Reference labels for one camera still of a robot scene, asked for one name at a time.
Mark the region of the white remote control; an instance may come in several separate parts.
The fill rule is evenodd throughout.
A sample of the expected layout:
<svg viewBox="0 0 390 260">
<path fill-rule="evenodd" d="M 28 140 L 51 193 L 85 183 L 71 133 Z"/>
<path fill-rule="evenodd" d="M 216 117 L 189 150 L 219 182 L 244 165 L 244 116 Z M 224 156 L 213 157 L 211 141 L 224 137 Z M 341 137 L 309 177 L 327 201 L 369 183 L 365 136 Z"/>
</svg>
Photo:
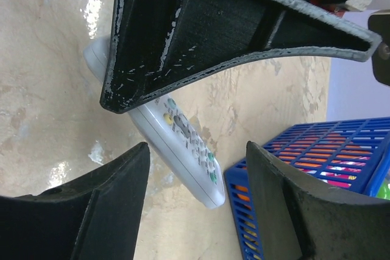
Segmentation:
<svg viewBox="0 0 390 260">
<path fill-rule="evenodd" d="M 171 95 L 127 110 L 126 114 L 198 201 L 209 209 L 225 203 L 221 167 Z"/>
</svg>

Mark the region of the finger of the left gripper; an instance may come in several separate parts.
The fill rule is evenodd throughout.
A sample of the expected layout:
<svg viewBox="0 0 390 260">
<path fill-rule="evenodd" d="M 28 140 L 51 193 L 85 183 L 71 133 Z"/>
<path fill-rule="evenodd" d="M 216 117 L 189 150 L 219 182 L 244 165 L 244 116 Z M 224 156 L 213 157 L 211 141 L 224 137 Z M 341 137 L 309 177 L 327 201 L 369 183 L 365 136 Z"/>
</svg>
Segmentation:
<svg viewBox="0 0 390 260">
<path fill-rule="evenodd" d="M 366 61 L 381 36 L 348 0 L 114 0 L 100 103 L 125 113 L 217 72 L 295 56 Z"/>
</svg>

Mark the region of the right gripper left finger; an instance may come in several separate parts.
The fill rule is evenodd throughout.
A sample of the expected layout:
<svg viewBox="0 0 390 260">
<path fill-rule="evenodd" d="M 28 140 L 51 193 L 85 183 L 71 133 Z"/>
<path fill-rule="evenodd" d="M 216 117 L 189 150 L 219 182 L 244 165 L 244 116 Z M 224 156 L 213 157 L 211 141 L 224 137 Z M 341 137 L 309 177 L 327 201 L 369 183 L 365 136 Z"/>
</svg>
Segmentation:
<svg viewBox="0 0 390 260">
<path fill-rule="evenodd" d="M 149 168 L 141 142 L 39 195 L 1 197 L 1 258 L 132 259 Z"/>
</svg>

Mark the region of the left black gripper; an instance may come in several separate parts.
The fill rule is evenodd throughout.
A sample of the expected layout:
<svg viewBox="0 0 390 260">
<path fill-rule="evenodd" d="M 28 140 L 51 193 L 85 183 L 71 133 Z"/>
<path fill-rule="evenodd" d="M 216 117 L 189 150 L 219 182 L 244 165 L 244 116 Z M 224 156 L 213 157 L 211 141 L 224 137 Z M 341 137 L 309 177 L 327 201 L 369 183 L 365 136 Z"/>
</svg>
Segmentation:
<svg viewBox="0 0 390 260">
<path fill-rule="evenodd" d="M 379 10 L 368 19 L 368 29 L 379 34 L 382 41 L 372 56 L 372 69 L 375 79 L 386 86 L 390 85 L 390 64 L 389 64 L 389 45 L 390 45 L 390 14 L 389 10 Z"/>
</svg>

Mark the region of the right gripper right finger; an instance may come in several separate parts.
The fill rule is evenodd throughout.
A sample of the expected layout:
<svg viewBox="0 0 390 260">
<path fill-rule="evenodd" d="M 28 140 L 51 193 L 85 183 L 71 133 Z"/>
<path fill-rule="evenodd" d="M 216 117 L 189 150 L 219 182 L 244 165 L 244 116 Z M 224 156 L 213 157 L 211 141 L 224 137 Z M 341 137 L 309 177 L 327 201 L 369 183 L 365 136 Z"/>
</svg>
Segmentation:
<svg viewBox="0 0 390 260">
<path fill-rule="evenodd" d="M 389 201 L 332 186 L 246 145 L 265 259 L 389 259 Z"/>
</svg>

